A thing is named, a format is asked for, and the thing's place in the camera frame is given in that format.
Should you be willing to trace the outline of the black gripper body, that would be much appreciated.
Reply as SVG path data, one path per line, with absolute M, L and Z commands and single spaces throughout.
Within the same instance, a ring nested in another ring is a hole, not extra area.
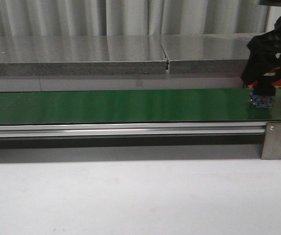
M 249 59 L 261 59 L 265 73 L 276 70 L 277 74 L 281 74 L 281 17 L 276 21 L 274 30 L 254 36 L 247 47 L 250 50 Z

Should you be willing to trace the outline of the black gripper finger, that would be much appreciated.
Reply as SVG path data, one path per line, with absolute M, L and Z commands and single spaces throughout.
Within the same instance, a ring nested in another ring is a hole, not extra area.
M 241 74 L 241 79 L 245 85 L 254 83 L 260 76 L 265 74 L 263 61 L 258 58 L 250 58 Z

